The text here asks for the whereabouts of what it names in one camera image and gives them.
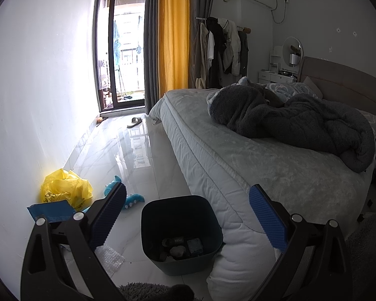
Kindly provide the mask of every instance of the white wall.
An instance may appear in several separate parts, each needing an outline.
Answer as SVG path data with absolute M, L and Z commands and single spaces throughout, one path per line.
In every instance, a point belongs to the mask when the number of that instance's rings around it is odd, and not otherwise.
M 284 0 L 274 14 L 277 22 L 283 19 Z M 273 24 L 273 44 L 289 36 L 300 40 L 305 56 L 376 77 L 376 10 L 369 0 L 290 0 L 284 22 Z
M 44 177 L 98 114 L 95 0 L 5 0 L 0 7 L 0 277 L 19 296 Z
M 211 16 L 227 18 L 237 25 L 252 30 L 248 37 L 248 77 L 257 82 L 258 72 L 269 69 L 269 56 L 273 43 L 273 25 L 268 9 L 247 0 L 213 0 Z M 224 84 L 235 81 L 232 75 L 223 78 Z

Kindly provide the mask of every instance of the glass door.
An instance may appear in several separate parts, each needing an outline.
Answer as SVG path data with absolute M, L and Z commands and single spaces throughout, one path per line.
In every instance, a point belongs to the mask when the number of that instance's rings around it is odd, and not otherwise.
M 145 0 L 99 0 L 97 73 L 101 111 L 145 105 Z

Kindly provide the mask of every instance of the gray blanket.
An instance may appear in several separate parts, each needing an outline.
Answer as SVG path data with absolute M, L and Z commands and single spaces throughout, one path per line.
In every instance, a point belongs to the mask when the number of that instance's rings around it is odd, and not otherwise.
M 365 117 L 339 102 L 297 94 L 284 107 L 266 104 L 259 90 L 233 85 L 208 98 L 211 118 L 248 138 L 274 137 L 283 143 L 332 153 L 351 170 L 365 171 L 373 161 L 374 136 Z

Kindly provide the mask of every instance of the dark trash can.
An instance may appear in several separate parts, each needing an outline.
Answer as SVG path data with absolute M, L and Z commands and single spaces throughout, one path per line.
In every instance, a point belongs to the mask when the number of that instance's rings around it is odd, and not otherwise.
M 192 274 L 204 270 L 223 243 L 223 233 L 209 202 L 201 196 L 182 196 L 147 203 L 141 215 L 142 248 L 145 255 L 165 274 Z M 203 255 L 172 262 L 160 261 L 162 240 L 199 238 Z

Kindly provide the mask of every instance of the mirror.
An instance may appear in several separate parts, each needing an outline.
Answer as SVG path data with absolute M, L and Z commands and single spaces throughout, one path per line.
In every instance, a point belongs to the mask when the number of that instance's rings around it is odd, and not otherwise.
M 284 62 L 293 68 L 299 65 L 302 57 L 304 56 L 304 51 L 302 50 L 301 42 L 295 37 L 286 38 L 283 45 L 283 60 Z

